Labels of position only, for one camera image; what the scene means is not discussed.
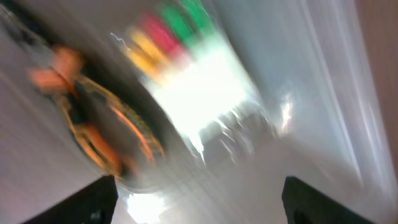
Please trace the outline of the orange black long-nose pliers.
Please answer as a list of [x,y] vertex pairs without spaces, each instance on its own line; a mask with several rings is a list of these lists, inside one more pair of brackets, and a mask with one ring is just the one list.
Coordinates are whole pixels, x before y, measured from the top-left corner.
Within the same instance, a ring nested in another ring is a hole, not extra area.
[[16,3],[1,3],[1,26],[31,61],[25,84],[55,104],[77,145],[105,172],[134,190],[154,189],[172,171],[196,172],[167,158],[139,114],[89,78],[80,53],[54,45]]

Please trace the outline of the screwdriver set clear pack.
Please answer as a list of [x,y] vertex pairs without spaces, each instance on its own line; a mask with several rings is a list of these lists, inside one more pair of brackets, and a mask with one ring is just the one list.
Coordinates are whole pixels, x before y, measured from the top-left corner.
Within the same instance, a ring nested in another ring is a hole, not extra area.
[[192,159],[253,155],[273,126],[213,3],[129,1],[123,12],[116,41]]

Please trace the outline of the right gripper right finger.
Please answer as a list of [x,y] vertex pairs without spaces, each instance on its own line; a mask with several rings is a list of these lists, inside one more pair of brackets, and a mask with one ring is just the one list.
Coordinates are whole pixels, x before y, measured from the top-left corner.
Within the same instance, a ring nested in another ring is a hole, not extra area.
[[288,224],[371,224],[294,176],[287,176],[282,202]]

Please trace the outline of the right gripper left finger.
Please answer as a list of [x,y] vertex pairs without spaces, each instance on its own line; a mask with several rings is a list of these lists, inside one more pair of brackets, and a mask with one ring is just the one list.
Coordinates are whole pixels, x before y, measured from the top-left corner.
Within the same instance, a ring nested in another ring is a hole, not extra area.
[[25,224],[110,224],[118,200],[115,178],[104,175]]

